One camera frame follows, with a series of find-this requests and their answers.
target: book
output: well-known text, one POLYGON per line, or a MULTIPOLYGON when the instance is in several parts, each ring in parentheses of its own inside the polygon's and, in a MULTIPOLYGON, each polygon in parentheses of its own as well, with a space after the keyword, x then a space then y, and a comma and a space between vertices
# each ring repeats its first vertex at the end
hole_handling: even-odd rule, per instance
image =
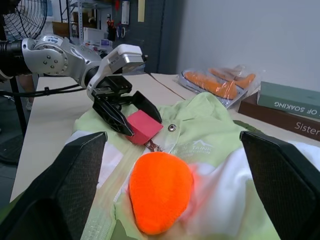
POLYGON ((320 119, 320 92, 317 91, 262 81, 257 104, 320 119))
POLYGON ((246 97, 240 103, 238 113, 272 124, 279 128, 320 141, 320 122, 289 112, 260 106, 258 93, 246 97))

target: green book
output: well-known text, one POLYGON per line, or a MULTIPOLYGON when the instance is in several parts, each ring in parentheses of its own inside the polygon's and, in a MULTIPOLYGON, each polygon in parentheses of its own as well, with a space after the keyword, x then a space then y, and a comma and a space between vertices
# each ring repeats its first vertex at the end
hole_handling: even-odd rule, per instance
POLYGON ((257 104, 320 119, 320 92, 317 91, 262 81, 257 104))

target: robotic arm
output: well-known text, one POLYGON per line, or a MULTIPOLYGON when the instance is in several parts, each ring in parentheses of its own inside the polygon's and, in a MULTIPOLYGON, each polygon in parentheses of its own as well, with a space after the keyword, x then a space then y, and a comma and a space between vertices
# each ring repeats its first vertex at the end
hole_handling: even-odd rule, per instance
POLYGON ((101 59, 95 51, 56 35, 45 35, 39 40, 0 41, 0 79, 22 74, 71 77, 86 89, 93 108, 111 128, 127 136, 134 133, 121 113, 122 105, 134 104, 162 122, 157 108, 140 92, 121 96, 130 93, 132 85, 122 75, 114 75, 120 69, 130 72, 143 63, 140 47, 127 44, 119 45, 101 59))

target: metal snap button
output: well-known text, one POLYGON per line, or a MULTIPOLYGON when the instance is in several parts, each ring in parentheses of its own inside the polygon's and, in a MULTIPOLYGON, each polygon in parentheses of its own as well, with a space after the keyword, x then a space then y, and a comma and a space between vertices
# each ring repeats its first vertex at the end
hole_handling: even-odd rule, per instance
POLYGON ((174 125, 174 124, 170 124, 169 127, 168 127, 168 130, 169 130, 170 132, 174 132, 176 129, 177 129, 177 126, 174 125))

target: plastic bag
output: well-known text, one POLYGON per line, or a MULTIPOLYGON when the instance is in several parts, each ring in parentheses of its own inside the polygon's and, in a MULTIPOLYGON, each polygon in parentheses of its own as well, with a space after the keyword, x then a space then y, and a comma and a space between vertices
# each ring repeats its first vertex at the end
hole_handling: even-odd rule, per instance
POLYGON ((212 93, 228 109, 239 99, 252 94, 261 80, 261 74, 238 65, 235 68, 209 68, 207 71, 184 70, 177 81, 195 93, 212 93))

